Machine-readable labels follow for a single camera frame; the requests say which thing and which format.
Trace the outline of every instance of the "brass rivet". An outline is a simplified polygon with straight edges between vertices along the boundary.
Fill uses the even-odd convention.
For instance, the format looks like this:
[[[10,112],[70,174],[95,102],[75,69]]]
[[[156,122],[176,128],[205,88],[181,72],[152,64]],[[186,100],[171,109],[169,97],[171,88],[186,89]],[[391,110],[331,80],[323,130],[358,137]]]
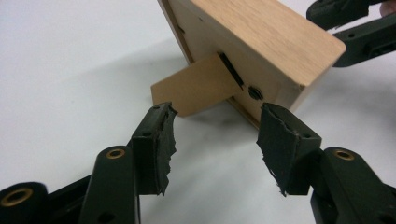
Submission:
[[[106,157],[108,157],[111,160],[118,159],[119,157],[122,157],[125,154],[124,149],[112,149],[109,152],[107,152]]]
[[[32,196],[33,190],[28,188],[20,188],[11,191],[6,197],[4,197],[0,204],[3,207],[12,207],[19,203],[23,203]]]
[[[342,149],[337,149],[334,151],[334,155],[342,160],[345,161],[353,161],[355,160],[355,157],[353,156],[352,153],[342,150]]]

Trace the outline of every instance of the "clamp jaw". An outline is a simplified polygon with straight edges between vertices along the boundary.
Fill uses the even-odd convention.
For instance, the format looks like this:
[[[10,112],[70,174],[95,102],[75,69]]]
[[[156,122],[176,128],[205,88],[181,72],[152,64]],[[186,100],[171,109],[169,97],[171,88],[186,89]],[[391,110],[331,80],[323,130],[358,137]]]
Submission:
[[[306,11],[306,18],[324,30],[345,25],[369,14],[369,6],[384,0],[320,0]],[[334,34],[346,52],[334,67],[347,67],[396,50],[396,13]]]
[[[92,175],[51,194],[36,182],[1,190],[0,223],[140,223],[139,195],[164,194],[169,183],[176,113],[155,105],[126,146],[101,151]]]
[[[289,110],[262,106],[257,144],[263,160],[286,195],[314,192],[311,206],[321,224],[396,222],[396,189],[384,184],[351,150],[320,149],[321,137]]]

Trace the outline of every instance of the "wood edge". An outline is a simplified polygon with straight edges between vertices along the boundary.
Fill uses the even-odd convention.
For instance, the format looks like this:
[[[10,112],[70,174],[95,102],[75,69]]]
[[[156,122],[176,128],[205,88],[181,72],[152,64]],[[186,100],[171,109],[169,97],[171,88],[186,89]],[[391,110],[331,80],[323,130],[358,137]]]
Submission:
[[[166,20],[169,23],[169,26],[171,27],[172,32],[174,33],[174,36],[177,40],[178,45],[181,48],[181,51],[184,54],[184,57],[187,59],[188,63],[193,63],[194,59],[192,58],[190,49],[187,45],[187,42],[184,38],[183,33],[178,29],[178,24],[177,24],[177,19],[175,17],[175,14],[169,4],[169,0],[158,0],[158,3],[163,10],[163,15],[165,16]]]
[[[232,105],[242,116],[247,119],[257,130],[260,128],[260,123],[251,116],[244,107],[242,107],[233,97],[229,98],[227,102]]]

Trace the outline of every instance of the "black clamp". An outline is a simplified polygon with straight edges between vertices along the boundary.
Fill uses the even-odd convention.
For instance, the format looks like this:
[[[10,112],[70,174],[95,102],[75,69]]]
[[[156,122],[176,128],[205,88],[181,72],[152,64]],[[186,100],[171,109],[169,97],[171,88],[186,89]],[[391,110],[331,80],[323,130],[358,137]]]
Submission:
[[[342,26],[369,14],[369,6],[384,0],[319,0],[306,18],[324,30]],[[396,13],[334,34],[346,52],[334,67],[347,67],[396,50]]]

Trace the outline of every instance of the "plywood piece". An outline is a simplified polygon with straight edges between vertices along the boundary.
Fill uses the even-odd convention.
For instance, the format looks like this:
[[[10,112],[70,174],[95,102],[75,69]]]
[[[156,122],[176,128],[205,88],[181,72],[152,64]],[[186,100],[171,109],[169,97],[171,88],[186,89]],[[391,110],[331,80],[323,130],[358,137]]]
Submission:
[[[151,86],[155,105],[172,102],[181,117],[201,111],[241,92],[241,88],[214,54]]]
[[[344,44],[275,0],[159,0],[189,63],[224,52],[245,82],[232,105],[253,124],[263,102],[293,110]],[[253,100],[248,87],[264,98]]]

